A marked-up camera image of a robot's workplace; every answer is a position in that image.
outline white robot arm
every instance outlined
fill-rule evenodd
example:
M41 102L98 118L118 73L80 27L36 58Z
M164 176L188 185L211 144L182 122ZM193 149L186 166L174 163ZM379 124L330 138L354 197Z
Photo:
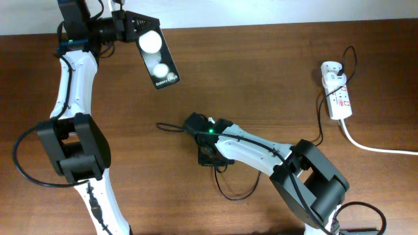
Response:
M241 161L265 173L309 235L331 234L332 216L349 189L348 181L307 140L297 145L275 143L247 133L232 121L191 114L183 125L199 146L203 166L227 166ZM302 183L298 176L311 168Z
M98 234L132 234L116 202L109 178L110 147L91 117L91 91L102 44L135 42L156 89L180 81L159 20L122 10L124 0L108 0L112 17L90 17L85 0L57 0L64 21L58 26L61 63L59 93L50 120L19 137L13 150L18 170L29 181L46 187L74 187L85 202ZM63 27L67 39L62 39ZM68 184L45 183L29 176L17 160L19 143L37 131L50 162ZM77 136L78 142L63 140Z

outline power strip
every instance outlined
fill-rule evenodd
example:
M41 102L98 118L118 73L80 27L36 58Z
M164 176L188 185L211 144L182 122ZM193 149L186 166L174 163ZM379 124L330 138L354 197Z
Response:
M343 86L327 97L330 118L333 120L345 119L353 114L345 85L347 76L344 73L341 76L337 75L341 68L342 65L334 61L327 61L321 65L322 85L326 95Z
M396 153L396 154L408 154L408 155L418 155L418 152L413 151L404 151L404 150L392 150L392 149L377 149L363 146L357 143L348 133L345 118L348 118L353 114L351 111L351 103L348 97L347 91L347 76L343 73L341 76L338 76L338 72L341 70L342 65L339 62L327 61L321 65L322 72L322 85L325 88L325 94L328 96L329 93L332 93L327 97L328 109L330 118L333 120L338 120L341 128L346 134L347 139L354 144L355 146L368 150L376 151L380 153Z

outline wooden table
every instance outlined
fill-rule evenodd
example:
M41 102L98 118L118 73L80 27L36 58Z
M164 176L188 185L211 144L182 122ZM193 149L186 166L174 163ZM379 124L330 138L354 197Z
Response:
M300 23L164 30L182 81L157 91L134 44L116 43L100 60L93 117L112 149L112 186L134 234L277 234L302 230L264 175L253 196L225 200L213 170L197 164L185 134L158 131L155 122L181 125L192 112L226 118L266 139L296 144L318 135L315 100L322 61L340 61L346 46L359 66L349 84L358 142L417 150L418 20ZM60 66L55 35L0 37L0 234L95 234L74 189L48 189L25 180L10 156L17 137L49 117ZM352 69L347 56L347 73ZM356 148L322 111L321 151L349 180L346 202L380 208L387 234L418 234L418 158ZM35 134L19 158L35 178L55 175ZM220 178L228 195L245 193L257 171L236 163ZM343 228L379 227L363 208L341 214Z

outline white wall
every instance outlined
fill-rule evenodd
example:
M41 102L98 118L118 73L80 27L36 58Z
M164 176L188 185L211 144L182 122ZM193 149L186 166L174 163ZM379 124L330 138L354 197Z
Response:
M1 1L0 35L53 33L62 20L56 0ZM92 15L100 10L87 2ZM416 18L418 0L126 0L124 9L183 28Z

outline white cable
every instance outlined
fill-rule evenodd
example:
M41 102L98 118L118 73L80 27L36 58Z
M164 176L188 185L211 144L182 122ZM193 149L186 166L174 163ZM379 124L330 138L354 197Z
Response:
M340 125L342 126L342 129L344 131L344 133L346 134L348 140L353 143L355 146L361 148L361 149L365 149L368 151L376 151L376 152L380 152L380 153L398 153L398 154L408 154L408 155L418 155L418 152L412 152L412 151L402 151L402 150L389 150L389 149L376 149L376 148L370 148L370 147L366 147L366 146L362 146L361 144L357 143L356 141L354 141L352 139L352 137L350 136L350 134L348 133L347 127L346 127L346 123L344 122L344 119L340 119Z

